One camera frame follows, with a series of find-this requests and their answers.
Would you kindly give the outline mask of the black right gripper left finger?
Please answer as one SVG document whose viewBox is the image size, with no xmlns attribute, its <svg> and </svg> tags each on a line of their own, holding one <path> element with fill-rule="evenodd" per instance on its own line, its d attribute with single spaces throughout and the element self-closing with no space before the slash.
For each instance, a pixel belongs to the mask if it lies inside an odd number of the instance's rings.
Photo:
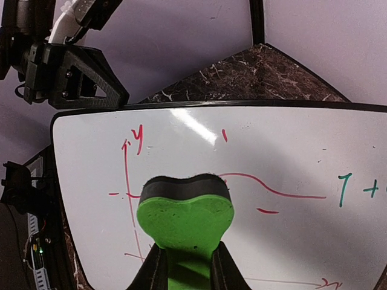
<svg viewBox="0 0 387 290">
<path fill-rule="evenodd" d="M 166 251 L 154 243 L 132 283 L 128 286 L 128 290 L 166 289 L 168 289 Z"/>
</svg>

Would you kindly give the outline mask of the green bone-shaped eraser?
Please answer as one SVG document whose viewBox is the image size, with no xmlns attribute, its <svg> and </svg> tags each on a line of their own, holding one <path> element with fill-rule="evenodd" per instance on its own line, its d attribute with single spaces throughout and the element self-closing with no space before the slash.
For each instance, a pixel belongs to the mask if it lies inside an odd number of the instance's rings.
<svg viewBox="0 0 387 290">
<path fill-rule="evenodd" d="M 157 176 L 143 186 L 140 228 L 161 250 L 165 289 L 210 289 L 212 254 L 231 226 L 234 207 L 217 175 Z"/>
</svg>

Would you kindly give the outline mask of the white whiteboard with black frame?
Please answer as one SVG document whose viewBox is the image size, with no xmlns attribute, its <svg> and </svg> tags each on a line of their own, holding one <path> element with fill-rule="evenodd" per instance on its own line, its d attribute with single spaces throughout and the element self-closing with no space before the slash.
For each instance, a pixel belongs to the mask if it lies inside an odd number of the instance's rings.
<svg viewBox="0 0 387 290">
<path fill-rule="evenodd" d="M 135 213 L 155 176 L 213 173 L 223 241 L 253 289 L 374 289 L 386 268 L 386 108 L 241 102 L 65 112 L 51 125 L 71 237 L 93 289 L 125 289 L 152 239 Z"/>
</svg>

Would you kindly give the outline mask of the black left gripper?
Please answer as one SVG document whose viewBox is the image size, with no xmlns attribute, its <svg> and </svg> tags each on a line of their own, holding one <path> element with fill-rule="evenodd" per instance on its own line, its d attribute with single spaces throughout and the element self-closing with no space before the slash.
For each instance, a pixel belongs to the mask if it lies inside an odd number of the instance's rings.
<svg viewBox="0 0 387 290">
<path fill-rule="evenodd" d="M 118 109 L 129 92 L 102 51 L 76 45 L 34 44 L 28 56 L 23 99 L 56 109 Z"/>
</svg>

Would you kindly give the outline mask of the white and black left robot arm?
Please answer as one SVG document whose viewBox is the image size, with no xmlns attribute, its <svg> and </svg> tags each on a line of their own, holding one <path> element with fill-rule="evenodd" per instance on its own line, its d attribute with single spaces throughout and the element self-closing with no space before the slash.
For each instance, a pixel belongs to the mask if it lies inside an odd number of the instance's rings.
<svg viewBox="0 0 387 290">
<path fill-rule="evenodd" d="M 1 79 L 18 72 L 27 103 L 56 109 L 118 109 L 129 93 L 102 51 L 80 45 L 89 30 L 101 30 L 120 1 L 66 1 L 54 20 L 55 1 L 4 1 L 1 19 Z"/>
</svg>

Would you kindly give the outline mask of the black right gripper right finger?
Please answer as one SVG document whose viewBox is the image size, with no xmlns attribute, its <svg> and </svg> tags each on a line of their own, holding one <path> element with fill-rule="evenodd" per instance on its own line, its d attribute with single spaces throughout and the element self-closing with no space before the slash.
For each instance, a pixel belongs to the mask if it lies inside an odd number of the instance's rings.
<svg viewBox="0 0 387 290">
<path fill-rule="evenodd" d="M 212 253 L 211 289 L 250 290 L 224 242 Z"/>
</svg>

